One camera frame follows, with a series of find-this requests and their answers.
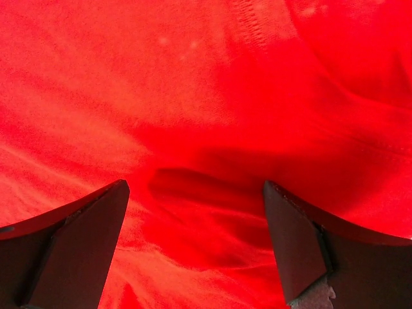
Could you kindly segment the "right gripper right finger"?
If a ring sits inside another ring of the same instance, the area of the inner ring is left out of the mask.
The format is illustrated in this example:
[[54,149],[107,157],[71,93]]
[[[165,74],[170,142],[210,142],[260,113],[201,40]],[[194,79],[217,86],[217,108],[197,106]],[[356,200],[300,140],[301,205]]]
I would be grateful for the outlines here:
[[288,307],[411,307],[410,239],[346,221],[272,182],[263,197]]

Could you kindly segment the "red t shirt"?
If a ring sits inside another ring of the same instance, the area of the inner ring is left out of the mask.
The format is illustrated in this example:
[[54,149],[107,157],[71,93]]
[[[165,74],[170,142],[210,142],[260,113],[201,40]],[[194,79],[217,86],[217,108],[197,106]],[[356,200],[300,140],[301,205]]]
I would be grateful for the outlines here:
[[1,224],[131,190],[101,308],[284,308],[272,180],[411,237],[410,1],[2,1]]

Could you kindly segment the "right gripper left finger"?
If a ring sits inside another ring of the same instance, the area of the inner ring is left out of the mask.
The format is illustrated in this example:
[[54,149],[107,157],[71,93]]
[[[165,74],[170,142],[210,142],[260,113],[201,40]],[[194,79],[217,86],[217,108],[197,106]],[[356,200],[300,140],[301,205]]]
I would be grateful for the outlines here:
[[129,193],[117,180],[1,227],[1,308],[97,308]]

